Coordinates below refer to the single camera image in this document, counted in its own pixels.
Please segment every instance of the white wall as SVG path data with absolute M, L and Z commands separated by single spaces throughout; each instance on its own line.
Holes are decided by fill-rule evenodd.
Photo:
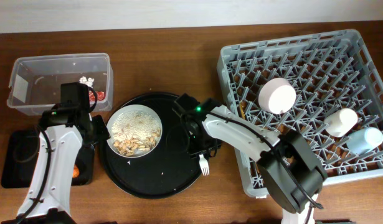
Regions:
M 0 33 L 383 20 L 383 0 L 0 0 Z

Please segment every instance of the white paper label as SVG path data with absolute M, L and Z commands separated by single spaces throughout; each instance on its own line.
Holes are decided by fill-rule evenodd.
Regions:
M 25 103 L 27 97 L 28 82 L 23 79 L 21 76 L 16 76 L 16 81 L 14 81 L 14 91 L 12 95 Z

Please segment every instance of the round black tray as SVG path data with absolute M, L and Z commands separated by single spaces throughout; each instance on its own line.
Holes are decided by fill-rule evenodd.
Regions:
M 99 156 L 104 169 L 125 192 L 140 198 L 165 198 L 182 192 L 201 175 L 199 160 L 191 159 L 187 153 L 188 137 L 181 129 L 179 117 L 172 110 L 177 97 L 170 93 L 149 93 L 137 96 L 120 107 L 134 104 L 148 106 L 158 114 L 163 125 L 159 144 L 140 158 L 121 157 L 110 149 L 106 141 L 100 144 Z

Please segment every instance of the light blue cup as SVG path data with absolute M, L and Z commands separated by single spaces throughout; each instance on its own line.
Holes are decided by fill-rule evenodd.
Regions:
M 358 130 L 350 134 L 349 137 L 351 139 L 346 145 L 351 152 L 357 155 L 367 153 L 383 142 L 383 135 L 377 128 Z

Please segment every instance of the orange object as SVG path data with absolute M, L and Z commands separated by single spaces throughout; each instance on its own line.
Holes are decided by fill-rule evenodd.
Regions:
M 79 169 L 76 165 L 73 166 L 72 178 L 76 178 L 79 176 Z

